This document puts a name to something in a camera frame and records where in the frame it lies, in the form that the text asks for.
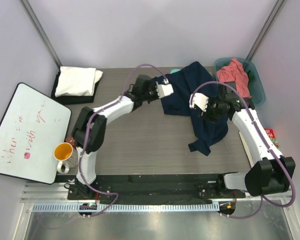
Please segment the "folded black t shirt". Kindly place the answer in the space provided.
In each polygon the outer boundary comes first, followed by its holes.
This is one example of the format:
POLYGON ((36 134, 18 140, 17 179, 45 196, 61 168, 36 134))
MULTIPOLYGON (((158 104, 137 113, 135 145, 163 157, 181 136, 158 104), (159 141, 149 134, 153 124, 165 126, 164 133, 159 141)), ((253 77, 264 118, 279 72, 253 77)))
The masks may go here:
POLYGON ((78 105, 78 104, 89 104, 89 103, 93 103, 96 93, 97 93, 97 87, 99 85, 99 82, 97 82, 94 86, 94 93, 92 96, 56 96, 56 89, 59 83, 59 76, 60 76, 61 72, 59 71, 57 73, 57 75, 55 76, 55 80, 54 80, 54 84, 53 84, 53 88, 50 94, 50 98, 53 99, 54 101, 62 104, 62 105, 78 105))

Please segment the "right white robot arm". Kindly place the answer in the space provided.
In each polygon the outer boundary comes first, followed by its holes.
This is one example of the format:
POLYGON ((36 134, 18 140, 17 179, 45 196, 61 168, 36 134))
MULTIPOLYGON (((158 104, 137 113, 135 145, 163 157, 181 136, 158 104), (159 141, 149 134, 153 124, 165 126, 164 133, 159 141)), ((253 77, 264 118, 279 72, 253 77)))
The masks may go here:
POLYGON ((285 157, 271 141, 253 105, 240 96, 233 83, 217 84, 219 96, 206 96, 197 89, 190 97, 189 106, 198 108, 200 117, 211 122, 227 116, 243 136, 253 165, 246 173, 222 173, 215 186, 216 193, 226 198, 234 190, 248 192, 253 197, 287 192, 292 188, 295 161, 285 157))

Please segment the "small red brown block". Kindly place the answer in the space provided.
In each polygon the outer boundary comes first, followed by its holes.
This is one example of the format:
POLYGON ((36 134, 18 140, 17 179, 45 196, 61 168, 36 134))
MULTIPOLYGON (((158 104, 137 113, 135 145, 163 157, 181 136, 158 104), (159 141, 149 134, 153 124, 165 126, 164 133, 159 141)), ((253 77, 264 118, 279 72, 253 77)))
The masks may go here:
POLYGON ((76 148, 76 143, 75 143, 75 140, 72 136, 68 136, 65 139, 65 142, 69 143, 73 148, 76 148))

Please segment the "folded white t shirt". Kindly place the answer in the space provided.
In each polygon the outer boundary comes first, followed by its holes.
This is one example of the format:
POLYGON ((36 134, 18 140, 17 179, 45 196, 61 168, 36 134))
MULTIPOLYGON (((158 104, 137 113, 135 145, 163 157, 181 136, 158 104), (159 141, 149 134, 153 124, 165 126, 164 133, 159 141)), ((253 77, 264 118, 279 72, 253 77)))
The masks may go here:
POLYGON ((101 70, 92 67, 61 66, 54 94, 56 97, 92 97, 102 76, 101 70))

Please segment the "white mug orange inside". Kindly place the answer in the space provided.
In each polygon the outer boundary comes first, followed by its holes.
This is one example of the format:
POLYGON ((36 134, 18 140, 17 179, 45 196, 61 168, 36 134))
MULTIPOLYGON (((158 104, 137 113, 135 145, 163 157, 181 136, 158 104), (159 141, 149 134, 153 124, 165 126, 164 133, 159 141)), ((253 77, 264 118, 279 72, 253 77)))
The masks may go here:
POLYGON ((67 174, 70 169, 78 166, 78 152, 68 142, 57 145, 53 151, 53 156, 58 161, 56 170, 60 174, 67 174))

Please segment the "red storey house book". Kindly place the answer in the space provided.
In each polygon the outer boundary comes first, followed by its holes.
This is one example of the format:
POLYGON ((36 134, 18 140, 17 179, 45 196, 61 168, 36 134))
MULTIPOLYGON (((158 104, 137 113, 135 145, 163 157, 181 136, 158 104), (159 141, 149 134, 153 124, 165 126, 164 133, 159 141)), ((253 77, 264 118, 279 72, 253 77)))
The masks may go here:
POLYGON ((271 142, 276 146, 277 149, 279 149, 278 141, 276 139, 274 130, 271 128, 265 128, 264 130, 268 135, 269 139, 271 140, 271 142))

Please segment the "white dry-erase board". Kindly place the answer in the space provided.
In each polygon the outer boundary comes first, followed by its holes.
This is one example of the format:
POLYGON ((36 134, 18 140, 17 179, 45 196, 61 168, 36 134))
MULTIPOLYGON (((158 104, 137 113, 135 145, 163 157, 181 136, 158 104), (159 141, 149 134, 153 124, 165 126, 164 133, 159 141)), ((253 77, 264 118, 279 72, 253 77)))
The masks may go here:
POLYGON ((64 142, 71 110, 20 82, 0 121, 0 174, 52 184, 55 147, 64 142))

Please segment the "teal instruction mat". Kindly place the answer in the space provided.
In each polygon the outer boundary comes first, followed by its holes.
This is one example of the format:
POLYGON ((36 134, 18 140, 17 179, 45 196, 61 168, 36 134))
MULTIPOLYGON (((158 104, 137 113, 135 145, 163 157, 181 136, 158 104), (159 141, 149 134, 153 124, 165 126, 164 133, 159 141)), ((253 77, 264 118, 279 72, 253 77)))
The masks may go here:
POLYGON ((179 72, 179 71, 180 71, 180 69, 172 69, 172 70, 170 71, 170 74, 177 73, 177 72, 179 72))

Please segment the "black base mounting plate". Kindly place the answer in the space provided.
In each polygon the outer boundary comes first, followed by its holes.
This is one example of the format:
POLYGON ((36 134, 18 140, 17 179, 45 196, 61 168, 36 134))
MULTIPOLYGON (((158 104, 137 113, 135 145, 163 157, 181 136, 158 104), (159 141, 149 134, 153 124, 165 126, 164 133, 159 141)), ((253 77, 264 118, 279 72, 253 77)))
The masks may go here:
POLYGON ((240 190, 223 189, 218 174, 98 175, 91 186, 100 193, 78 180, 64 185, 68 200, 106 205, 195 205, 246 196, 240 190))

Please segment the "pink crumpled t shirt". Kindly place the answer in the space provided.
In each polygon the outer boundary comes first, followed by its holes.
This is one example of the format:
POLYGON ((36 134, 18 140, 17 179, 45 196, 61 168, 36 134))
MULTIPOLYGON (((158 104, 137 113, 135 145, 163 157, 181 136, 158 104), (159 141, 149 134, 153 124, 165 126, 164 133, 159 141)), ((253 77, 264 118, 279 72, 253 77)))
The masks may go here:
POLYGON ((235 82, 236 90, 243 98, 252 97, 248 88, 248 74, 237 58, 232 58, 228 65, 223 66, 216 72, 216 75, 222 83, 235 82))

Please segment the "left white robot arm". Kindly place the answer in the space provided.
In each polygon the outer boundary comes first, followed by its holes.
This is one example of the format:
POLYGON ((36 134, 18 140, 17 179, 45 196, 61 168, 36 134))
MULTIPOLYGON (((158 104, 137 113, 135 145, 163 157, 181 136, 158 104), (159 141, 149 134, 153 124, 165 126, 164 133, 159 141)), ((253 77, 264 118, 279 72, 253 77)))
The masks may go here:
POLYGON ((104 143, 106 128, 114 120, 140 108, 144 102, 150 103, 162 97, 160 84, 147 75, 139 75, 131 89, 125 90, 115 100, 96 108, 81 109, 71 136, 78 154, 76 178, 82 185, 79 194, 90 200, 97 192, 92 184, 96 177, 98 150, 104 143))

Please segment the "green t shirt in bin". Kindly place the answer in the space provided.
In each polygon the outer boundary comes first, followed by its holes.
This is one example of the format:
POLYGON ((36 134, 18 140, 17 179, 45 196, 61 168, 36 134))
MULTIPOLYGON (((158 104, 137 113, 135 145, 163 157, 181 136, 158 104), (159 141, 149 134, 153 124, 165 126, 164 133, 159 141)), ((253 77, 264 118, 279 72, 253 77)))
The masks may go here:
POLYGON ((255 74, 251 70, 245 71, 241 65, 228 65, 217 71, 217 78, 220 82, 247 84, 255 78, 255 74))

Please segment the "teal plastic bin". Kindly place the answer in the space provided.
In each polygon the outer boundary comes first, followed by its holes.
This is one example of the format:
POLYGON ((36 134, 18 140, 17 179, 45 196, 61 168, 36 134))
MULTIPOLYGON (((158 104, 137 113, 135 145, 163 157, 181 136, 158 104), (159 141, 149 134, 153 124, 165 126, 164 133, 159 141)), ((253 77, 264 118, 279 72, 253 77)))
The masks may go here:
POLYGON ((239 57, 224 57, 224 58, 217 59, 214 62, 214 75, 215 75, 216 80, 219 81, 218 77, 217 77, 217 71, 220 70, 222 67, 227 66, 230 63, 230 60, 232 58, 237 58, 238 61, 240 63, 242 63, 243 69, 246 72, 248 70, 251 70, 252 72, 254 72, 254 74, 255 74, 254 79, 250 80, 248 82, 248 89, 249 89, 249 92, 251 95, 250 99, 252 100, 252 102, 255 106, 262 105, 266 99, 265 92, 264 92, 263 85, 260 80, 258 71, 257 71, 255 65, 251 61, 249 61, 245 58, 239 58, 239 57))

